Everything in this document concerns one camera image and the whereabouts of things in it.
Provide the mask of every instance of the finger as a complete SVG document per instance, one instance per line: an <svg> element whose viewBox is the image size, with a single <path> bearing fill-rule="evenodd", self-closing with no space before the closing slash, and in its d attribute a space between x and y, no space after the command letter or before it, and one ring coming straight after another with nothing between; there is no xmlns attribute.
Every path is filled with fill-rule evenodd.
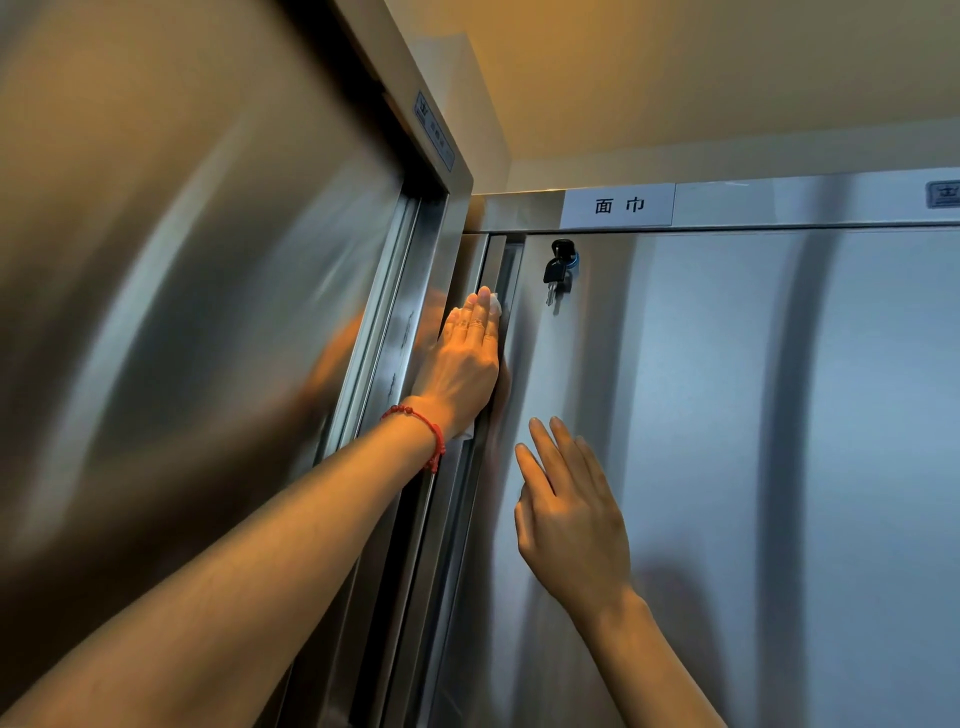
<svg viewBox="0 0 960 728"><path fill-rule="evenodd" d="M457 321L460 320L460 309L454 308L446 316L446 322L444 323L444 331L441 334L441 338L444 341L449 341L453 336L453 330L457 327Z"/></svg>
<svg viewBox="0 0 960 728"><path fill-rule="evenodd" d="M534 505L526 483L520 490L520 500L514 506L514 525L516 546L525 559L534 548Z"/></svg>
<svg viewBox="0 0 960 728"><path fill-rule="evenodd" d="M457 316L457 326L453 331L454 341L464 341L467 338L467 330L470 325L470 319L473 316L473 307L477 303L477 295L471 293L464 301L464 307L460 309Z"/></svg>
<svg viewBox="0 0 960 728"><path fill-rule="evenodd" d="M557 449L560 451L560 455L563 457L567 469L570 471L570 476L577 492L583 497L594 498L596 496L596 489L593 487L592 476L587 467L587 460L573 442L570 431L559 417L550 418L550 431L553 432L553 437L557 441Z"/></svg>
<svg viewBox="0 0 960 728"><path fill-rule="evenodd" d="M527 446L517 445L515 450L516 463L520 466L520 472L523 473L525 487L529 488L530 501L535 508L546 507L554 497L550 490L550 482L546 479L546 473L534 457Z"/></svg>
<svg viewBox="0 0 960 728"><path fill-rule="evenodd" d="M575 441L577 449L583 454L584 462L587 463L587 470L590 473L590 482L593 483L593 490L596 492L597 496L604 501L612 501L616 503L616 498L613 497L613 491L610 489L610 483L607 482L607 475L603 472L603 467L600 465L600 461L597 460L596 453L593 452L593 448L587 444L587 441L582 437L578 437Z"/></svg>
<svg viewBox="0 0 960 728"><path fill-rule="evenodd" d="M530 421L530 434L533 435L534 445L537 447L537 453L540 455L540 462L543 463L543 470L546 473L547 480L553 487L553 492L557 497L573 497L576 489L573 487L573 478L570 476L570 470L564 462L564 458L553 443L553 438L546 431L543 423L534 418Z"/></svg>
<svg viewBox="0 0 960 728"><path fill-rule="evenodd" d="M500 349L500 315L503 308L495 295L490 299L490 315L487 317L487 330L484 332L483 349L484 353L490 359L496 359L499 356Z"/></svg>
<svg viewBox="0 0 960 728"><path fill-rule="evenodd" d="M477 303L473 305L467 342L475 347L483 345L487 333L487 321L490 318L490 288L484 286L477 292Z"/></svg>

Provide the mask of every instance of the white label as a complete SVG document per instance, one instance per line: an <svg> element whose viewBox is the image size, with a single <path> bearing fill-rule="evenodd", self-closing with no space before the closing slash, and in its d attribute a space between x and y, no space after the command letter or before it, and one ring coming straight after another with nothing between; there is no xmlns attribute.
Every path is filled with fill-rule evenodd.
<svg viewBox="0 0 960 728"><path fill-rule="evenodd" d="M568 189L560 229L669 228L676 192L676 184Z"/></svg>

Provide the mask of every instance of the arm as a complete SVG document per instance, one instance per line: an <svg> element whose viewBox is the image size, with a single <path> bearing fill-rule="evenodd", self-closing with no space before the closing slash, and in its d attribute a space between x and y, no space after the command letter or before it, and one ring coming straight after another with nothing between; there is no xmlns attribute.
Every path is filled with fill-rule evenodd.
<svg viewBox="0 0 960 728"><path fill-rule="evenodd" d="M448 438L490 398L498 309L470 296L405 401ZM137 600L31 688L0 725L250 726L336 595L433 431L394 415Z"/></svg>
<svg viewBox="0 0 960 728"><path fill-rule="evenodd" d="M560 420L550 427L556 445L530 423L543 468L516 447L520 554L570 614L630 728L723 726L630 586L627 530L596 456Z"/></svg>

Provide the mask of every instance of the forearm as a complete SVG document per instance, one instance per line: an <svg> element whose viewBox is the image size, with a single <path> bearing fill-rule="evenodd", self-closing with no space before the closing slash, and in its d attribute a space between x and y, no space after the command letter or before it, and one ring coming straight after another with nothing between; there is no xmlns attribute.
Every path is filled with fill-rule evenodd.
<svg viewBox="0 0 960 728"><path fill-rule="evenodd" d="M724 725L634 592L578 628L630 728Z"/></svg>
<svg viewBox="0 0 960 728"><path fill-rule="evenodd" d="M98 630L8 719L32 728L251 725L434 447L428 427L396 416L327 458Z"/></svg>

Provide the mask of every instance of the keyhole lock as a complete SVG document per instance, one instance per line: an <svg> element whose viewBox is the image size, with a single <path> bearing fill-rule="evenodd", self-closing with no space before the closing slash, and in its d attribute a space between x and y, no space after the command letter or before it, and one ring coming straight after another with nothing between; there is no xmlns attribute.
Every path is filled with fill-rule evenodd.
<svg viewBox="0 0 960 728"><path fill-rule="evenodd" d="M550 247L553 249L553 258L543 271L543 282L547 285L547 305L553 305L558 296L570 292L573 287L572 271L580 263L580 254L573 247L572 240L554 240Z"/></svg>

